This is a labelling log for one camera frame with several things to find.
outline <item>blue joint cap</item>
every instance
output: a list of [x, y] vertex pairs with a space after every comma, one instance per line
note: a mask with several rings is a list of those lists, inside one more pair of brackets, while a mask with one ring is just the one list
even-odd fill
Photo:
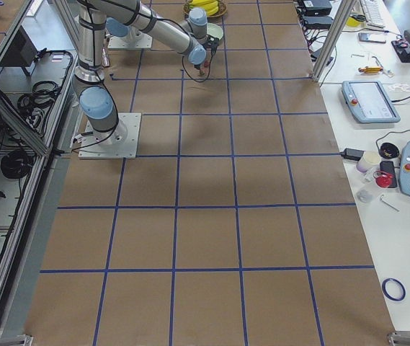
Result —
[[107, 18], [105, 27], [107, 28], [107, 30], [109, 30], [111, 35], [114, 35], [116, 37], [125, 37], [130, 32], [129, 27], [111, 17]]
[[202, 27], [208, 23], [208, 19], [206, 17], [206, 11], [201, 7], [194, 7], [189, 12], [189, 20], [199, 26]]
[[206, 59], [206, 49], [202, 45], [197, 45], [189, 54], [189, 62], [200, 65]]
[[110, 115], [113, 102], [107, 90], [93, 86], [81, 93], [80, 106], [88, 117], [101, 120]]

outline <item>banana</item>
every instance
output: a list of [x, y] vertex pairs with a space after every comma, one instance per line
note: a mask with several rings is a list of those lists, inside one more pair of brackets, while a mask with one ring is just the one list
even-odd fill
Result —
[[203, 5], [209, 4], [210, 2], [214, 2], [214, 1], [215, 0], [192, 0], [190, 5], [192, 5], [193, 7], [203, 6]]
[[210, 9], [214, 9], [217, 6], [218, 6], [218, 0], [215, 0], [213, 2], [210, 2], [209, 4], [201, 5], [200, 7], [204, 9], [205, 11], [209, 11]]
[[219, 11], [219, 6], [216, 6], [213, 9], [206, 11], [206, 15], [209, 17], [209, 16], [212, 16], [213, 14], [218, 13], [218, 11]]

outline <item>paper cup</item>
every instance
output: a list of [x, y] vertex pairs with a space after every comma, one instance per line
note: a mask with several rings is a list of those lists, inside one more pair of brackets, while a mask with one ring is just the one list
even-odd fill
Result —
[[375, 151], [365, 151], [362, 158], [357, 162], [357, 169], [365, 173], [368, 170], [376, 167], [380, 163], [379, 153]]

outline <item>blue ring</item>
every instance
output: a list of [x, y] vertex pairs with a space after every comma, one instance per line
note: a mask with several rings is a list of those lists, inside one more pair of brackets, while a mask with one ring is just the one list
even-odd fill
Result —
[[[398, 286], [400, 286], [400, 288], [401, 288], [401, 296], [400, 296], [400, 297], [395, 298], [395, 297], [391, 296], [391, 295], [388, 293], [388, 291], [387, 291], [387, 289], [386, 289], [386, 286], [387, 286], [387, 283], [388, 283], [388, 282], [393, 282], [393, 283], [396, 283]], [[392, 301], [402, 301], [402, 300], [404, 300], [405, 297], [406, 297], [405, 286], [404, 286], [403, 283], [401, 283], [401, 282], [398, 281], [397, 279], [394, 279], [394, 278], [385, 279], [385, 280], [383, 281], [383, 284], [382, 284], [381, 287], [383, 288], [384, 296], [386, 296], [387, 298], [391, 299]]]

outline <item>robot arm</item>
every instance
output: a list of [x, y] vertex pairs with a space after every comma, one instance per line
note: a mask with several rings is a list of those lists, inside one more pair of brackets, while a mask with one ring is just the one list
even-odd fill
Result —
[[122, 128], [116, 106], [103, 85], [102, 51], [107, 17], [148, 33], [187, 56], [190, 63], [199, 66], [206, 58], [206, 50], [202, 46], [207, 36], [206, 12], [200, 8], [193, 9], [187, 21], [176, 27], [140, 0], [77, 1], [80, 4], [80, 43], [79, 64], [74, 71], [73, 88], [93, 127], [96, 141], [104, 145], [115, 144], [125, 139], [126, 129]]

